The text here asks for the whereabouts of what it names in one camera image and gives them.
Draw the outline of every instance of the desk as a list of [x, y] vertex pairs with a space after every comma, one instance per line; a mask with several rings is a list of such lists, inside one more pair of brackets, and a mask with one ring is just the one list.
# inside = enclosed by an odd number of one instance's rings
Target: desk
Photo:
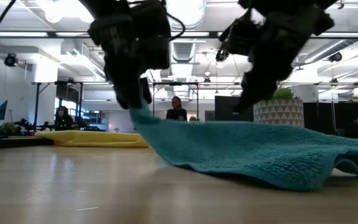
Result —
[[358, 179], [298, 193], [166, 166], [151, 149], [0, 149], [0, 224], [358, 224]]

